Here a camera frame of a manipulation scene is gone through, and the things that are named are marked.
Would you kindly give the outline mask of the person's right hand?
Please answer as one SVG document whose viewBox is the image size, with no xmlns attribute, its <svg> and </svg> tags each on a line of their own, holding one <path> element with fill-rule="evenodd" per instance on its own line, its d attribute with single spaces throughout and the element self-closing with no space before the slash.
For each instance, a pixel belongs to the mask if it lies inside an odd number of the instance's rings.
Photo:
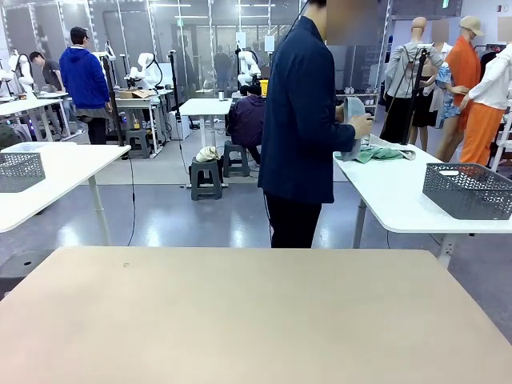
<svg viewBox="0 0 512 384">
<path fill-rule="evenodd" d="M 353 116 L 349 124 L 354 128 L 354 138 L 359 140 L 370 134 L 374 122 L 371 114 Z"/>
</svg>

